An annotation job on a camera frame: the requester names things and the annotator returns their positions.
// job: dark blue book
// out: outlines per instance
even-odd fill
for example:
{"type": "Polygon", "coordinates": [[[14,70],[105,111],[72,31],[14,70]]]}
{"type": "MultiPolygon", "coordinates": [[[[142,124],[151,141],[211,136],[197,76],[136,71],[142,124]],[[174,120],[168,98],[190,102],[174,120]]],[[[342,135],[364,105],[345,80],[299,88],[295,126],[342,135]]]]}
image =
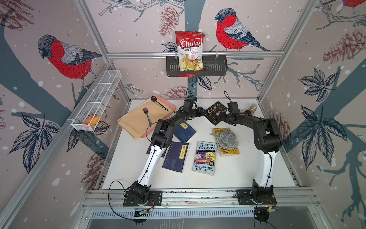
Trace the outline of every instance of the dark blue book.
{"type": "MultiPolygon", "coordinates": [[[[148,148],[148,150],[147,150],[147,152],[146,152],[146,154],[150,154],[150,151],[151,151],[151,145],[152,145],[152,143],[150,143],[150,146],[149,146],[149,148],[148,148]]],[[[164,151],[164,153],[161,155],[161,157],[163,158],[163,157],[165,157],[165,153],[167,152],[167,149],[165,149],[165,151],[164,151]]]]}
{"type": "Polygon", "coordinates": [[[189,143],[172,141],[162,167],[181,173],[188,152],[188,146],[189,143]]]}
{"type": "Polygon", "coordinates": [[[188,125],[186,122],[184,122],[177,126],[177,128],[174,131],[174,136],[180,142],[186,143],[196,133],[197,132],[195,131],[195,129],[193,129],[190,125],[188,125]]]}

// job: bag of chips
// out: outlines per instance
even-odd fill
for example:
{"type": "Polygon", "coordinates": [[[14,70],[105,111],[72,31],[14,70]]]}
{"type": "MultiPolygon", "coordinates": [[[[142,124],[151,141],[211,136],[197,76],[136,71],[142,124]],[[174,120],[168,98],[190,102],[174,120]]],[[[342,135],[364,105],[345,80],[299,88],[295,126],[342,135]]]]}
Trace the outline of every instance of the bag of chips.
{"type": "Polygon", "coordinates": [[[181,71],[199,71],[203,68],[203,33],[175,32],[177,37],[179,68],[181,71]]]}

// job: book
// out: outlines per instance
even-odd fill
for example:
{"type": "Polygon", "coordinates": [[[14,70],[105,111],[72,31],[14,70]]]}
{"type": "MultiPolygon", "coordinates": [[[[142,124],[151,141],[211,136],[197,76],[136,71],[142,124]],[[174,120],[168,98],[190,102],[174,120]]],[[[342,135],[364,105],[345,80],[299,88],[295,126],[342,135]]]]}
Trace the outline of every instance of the book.
{"type": "MultiPolygon", "coordinates": [[[[218,129],[213,129],[213,132],[214,133],[218,133],[218,134],[220,134],[222,131],[223,131],[223,129],[228,129],[228,130],[230,130],[230,128],[218,128],[218,129]]],[[[217,145],[219,146],[219,148],[220,148],[220,154],[221,154],[221,156],[224,156],[224,155],[238,155],[239,154],[239,150],[238,150],[238,148],[236,147],[236,148],[234,148],[234,149],[226,149],[226,148],[224,148],[224,147],[222,147],[221,145],[220,145],[220,143],[219,143],[219,141],[218,141],[218,137],[217,136],[215,136],[215,139],[216,139],[216,143],[217,143],[217,145]]]]}
{"type": "Polygon", "coordinates": [[[188,152],[188,146],[189,143],[172,141],[162,167],[181,173],[188,152]]]}
{"type": "Polygon", "coordinates": [[[227,107],[222,105],[219,101],[209,107],[204,116],[210,121],[214,126],[216,126],[221,120],[219,119],[220,112],[226,113],[227,107]]]}
{"type": "MultiPolygon", "coordinates": [[[[146,152],[146,154],[150,154],[150,151],[151,151],[151,145],[152,145],[152,143],[150,143],[150,146],[149,146],[149,148],[148,148],[148,150],[147,150],[147,152],[146,152]]],[[[165,151],[164,151],[164,153],[161,155],[161,157],[163,158],[163,157],[165,157],[165,153],[167,152],[167,149],[165,149],[165,151]]]]}
{"type": "Polygon", "coordinates": [[[213,175],[215,173],[216,143],[199,141],[192,170],[199,173],[213,175]]]}
{"type": "Polygon", "coordinates": [[[195,129],[193,129],[190,125],[188,125],[186,122],[184,122],[177,126],[177,128],[174,131],[174,136],[180,142],[186,143],[196,133],[197,132],[195,131],[195,129]]]}

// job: bird illustration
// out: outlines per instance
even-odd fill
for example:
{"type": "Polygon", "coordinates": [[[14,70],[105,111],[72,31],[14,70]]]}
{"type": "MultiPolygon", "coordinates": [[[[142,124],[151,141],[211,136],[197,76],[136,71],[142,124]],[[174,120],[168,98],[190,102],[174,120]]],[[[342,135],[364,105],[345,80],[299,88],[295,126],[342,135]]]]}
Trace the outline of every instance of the bird illustration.
{"type": "Polygon", "coordinates": [[[243,47],[258,47],[263,51],[269,51],[262,47],[253,35],[249,32],[248,27],[243,25],[236,12],[232,8],[220,10],[215,20],[217,20],[216,37],[217,40],[227,49],[237,49],[240,51],[243,47]]]}
{"type": "Polygon", "coordinates": [[[324,5],[327,5],[327,4],[329,4],[331,2],[334,2],[334,1],[340,1],[340,2],[343,3],[342,9],[340,9],[338,11],[338,13],[336,13],[336,14],[340,14],[341,10],[343,10],[343,8],[346,7],[346,6],[352,7],[353,14],[357,14],[358,12],[355,12],[355,7],[358,6],[361,3],[366,2],[366,0],[330,0],[330,1],[325,2],[324,5]]]}
{"type": "Polygon", "coordinates": [[[47,57],[61,74],[71,79],[82,79],[82,87],[79,88],[79,93],[81,89],[87,89],[84,86],[84,77],[90,71],[92,72],[95,59],[102,56],[80,46],[66,44],[48,34],[38,41],[38,49],[41,57],[47,57]]]}

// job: yellow book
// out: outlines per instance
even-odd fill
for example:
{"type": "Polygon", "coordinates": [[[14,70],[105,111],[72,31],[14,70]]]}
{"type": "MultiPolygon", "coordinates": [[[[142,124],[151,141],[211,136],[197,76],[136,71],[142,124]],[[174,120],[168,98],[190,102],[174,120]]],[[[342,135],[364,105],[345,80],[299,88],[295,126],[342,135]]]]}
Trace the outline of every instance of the yellow book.
{"type": "MultiPolygon", "coordinates": [[[[222,131],[223,131],[223,129],[228,129],[228,130],[230,130],[230,128],[218,128],[218,129],[213,129],[213,132],[214,133],[218,133],[218,134],[220,134],[222,131]]],[[[218,137],[217,136],[215,136],[215,139],[216,139],[216,142],[217,142],[217,144],[218,144],[218,146],[219,146],[219,148],[220,148],[220,153],[221,153],[221,156],[226,156],[226,155],[237,155],[237,154],[239,154],[239,150],[238,150],[238,148],[236,147],[236,148],[234,148],[234,149],[225,149],[224,147],[221,147],[221,145],[219,144],[219,141],[218,141],[218,139],[217,139],[218,137]]]]}

